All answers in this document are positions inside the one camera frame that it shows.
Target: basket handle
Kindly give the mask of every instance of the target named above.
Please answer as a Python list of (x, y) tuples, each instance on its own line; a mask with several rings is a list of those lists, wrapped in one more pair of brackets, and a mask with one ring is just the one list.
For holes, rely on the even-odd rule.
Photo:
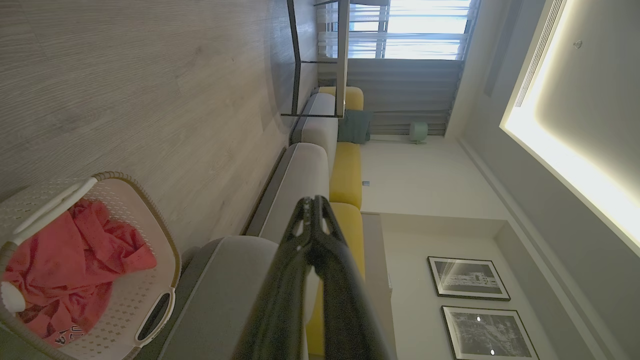
[(12, 242), (20, 245), (24, 240), (32, 237), (48, 223), (55, 220), (60, 214), (73, 206), (82, 198), (98, 180), (90, 177), (85, 181), (80, 181), (69, 186), (67, 189), (57, 194), (53, 199), (37, 209), (33, 215), (23, 221), (13, 231)]
[(147, 313), (145, 321), (142, 322), (142, 325), (140, 325), (140, 328), (136, 332), (136, 338), (134, 339), (135, 346), (145, 346), (160, 333), (160, 330), (162, 330), (164, 325), (169, 321), (174, 305), (175, 288), (168, 288), (158, 296), (154, 306)]

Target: curtain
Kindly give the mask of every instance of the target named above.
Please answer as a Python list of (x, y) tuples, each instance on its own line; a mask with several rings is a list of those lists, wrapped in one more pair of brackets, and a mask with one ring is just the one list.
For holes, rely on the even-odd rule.
[[(350, 58), (462, 60), (476, 0), (391, 0), (351, 4)], [(317, 9), (319, 55), (337, 57), (337, 3)]]
[[(429, 135), (444, 135), (456, 97), (459, 60), (350, 59), (347, 85), (364, 93), (374, 113), (372, 134), (408, 134), (412, 122), (427, 122)], [(320, 64), (320, 83), (335, 81), (335, 64)]]

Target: wooden floor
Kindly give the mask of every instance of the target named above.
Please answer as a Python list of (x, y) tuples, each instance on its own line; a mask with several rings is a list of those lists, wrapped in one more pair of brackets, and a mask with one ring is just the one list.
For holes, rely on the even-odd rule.
[[(296, 0), (304, 60), (312, 0)], [(49, 178), (137, 179), (181, 252), (238, 234), (285, 145), (285, 0), (0, 0), (0, 201)], [(316, 86), (304, 65), (300, 108)]]

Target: window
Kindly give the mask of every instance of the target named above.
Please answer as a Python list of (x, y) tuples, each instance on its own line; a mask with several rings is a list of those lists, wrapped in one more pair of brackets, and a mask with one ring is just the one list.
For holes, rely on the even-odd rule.
[[(338, 4), (317, 11), (325, 31), (319, 54), (337, 57)], [(390, 6), (351, 4), (349, 57), (461, 60), (477, 0), (391, 0)]]

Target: air vent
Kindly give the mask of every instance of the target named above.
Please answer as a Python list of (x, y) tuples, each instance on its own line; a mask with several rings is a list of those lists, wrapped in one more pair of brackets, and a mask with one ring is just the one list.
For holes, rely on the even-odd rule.
[(565, 0), (555, 0), (551, 7), (551, 11), (549, 12), (549, 16), (547, 17), (547, 22), (545, 23), (545, 28), (542, 31), (542, 36), (540, 36), (540, 41), (538, 42), (538, 46), (536, 46), (536, 52), (533, 54), (533, 59), (531, 60), (529, 68), (527, 69), (527, 74), (525, 75), (522, 87), (520, 87), (520, 91), (518, 92), (516, 103), (513, 106), (515, 108), (519, 108), (522, 106), (524, 98), (529, 92), (529, 87), (531, 86), (533, 77), (536, 75), (538, 67), (541, 64), (542, 57), (547, 50), (548, 42), (551, 39), (551, 32), (553, 32), (553, 29), (556, 26), (556, 22), (559, 20), (558, 15), (560, 14), (560, 10), (564, 6), (564, 2)]

